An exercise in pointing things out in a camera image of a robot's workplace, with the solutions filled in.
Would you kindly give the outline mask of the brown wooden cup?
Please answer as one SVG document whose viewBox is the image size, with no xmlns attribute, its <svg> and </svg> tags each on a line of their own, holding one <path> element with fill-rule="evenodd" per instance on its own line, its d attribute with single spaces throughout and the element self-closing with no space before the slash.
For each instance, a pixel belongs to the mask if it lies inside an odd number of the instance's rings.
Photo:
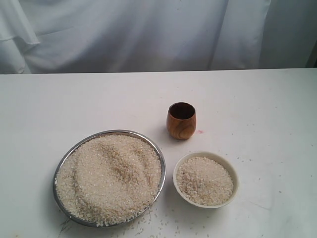
<svg viewBox="0 0 317 238">
<path fill-rule="evenodd" d="M 175 139 L 189 139 L 196 131 L 195 108 L 186 102 L 171 105 L 167 112 L 166 128 L 169 135 Z"/>
</svg>

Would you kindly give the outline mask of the white bowl of rice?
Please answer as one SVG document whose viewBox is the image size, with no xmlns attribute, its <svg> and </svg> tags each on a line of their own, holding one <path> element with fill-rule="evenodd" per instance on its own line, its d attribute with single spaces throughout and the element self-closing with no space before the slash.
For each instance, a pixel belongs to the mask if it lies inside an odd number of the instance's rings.
<svg viewBox="0 0 317 238">
<path fill-rule="evenodd" d="M 173 183 L 185 201 L 204 209 L 229 204 L 239 187 L 232 165 L 223 157 L 205 151 L 182 157 L 174 168 Z"/>
</svg>

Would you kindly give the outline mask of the steel basin of rice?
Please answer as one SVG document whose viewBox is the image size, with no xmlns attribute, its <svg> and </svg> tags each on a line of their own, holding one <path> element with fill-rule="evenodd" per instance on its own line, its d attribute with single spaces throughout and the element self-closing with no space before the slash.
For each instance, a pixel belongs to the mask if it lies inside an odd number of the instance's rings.
<svg viewBox="0 0 317 238">
<path fill-rule="evenodd" d="M 53 196 L 78 224 L 114 227 L 148 210 L 162 191 L 166 165 L 159 147 L 129 130 L 93 134 L 74 145 L 53 177 Z"/>
</svg>

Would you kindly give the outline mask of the white cloth backdrop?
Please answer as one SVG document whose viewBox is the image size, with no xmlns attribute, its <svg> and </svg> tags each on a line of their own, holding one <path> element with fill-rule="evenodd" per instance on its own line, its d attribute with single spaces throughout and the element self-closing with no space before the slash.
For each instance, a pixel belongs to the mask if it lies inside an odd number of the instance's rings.
<svg viewBox="0 0 317 238">
<path fill-rule="evenodd" d="M 309 67 L 314 0 L 3 0 L 0 71 Z"/>
</svg>

